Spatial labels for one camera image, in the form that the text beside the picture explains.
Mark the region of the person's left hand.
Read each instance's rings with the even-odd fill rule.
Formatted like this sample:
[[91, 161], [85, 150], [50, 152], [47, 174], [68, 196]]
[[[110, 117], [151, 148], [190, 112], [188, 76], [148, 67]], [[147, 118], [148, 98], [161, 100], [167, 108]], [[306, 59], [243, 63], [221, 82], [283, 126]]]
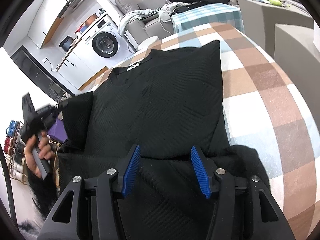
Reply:
[[44, 179], [37, 163], [40, 160], [51, 160], [54, 158], [54, 152], [49, 144], [49, 138], [46, 131], [41, 131], [41, 139], [38, 136], [33, 135], [25, 143], [24, 155], [27, 167], [38, 178]]

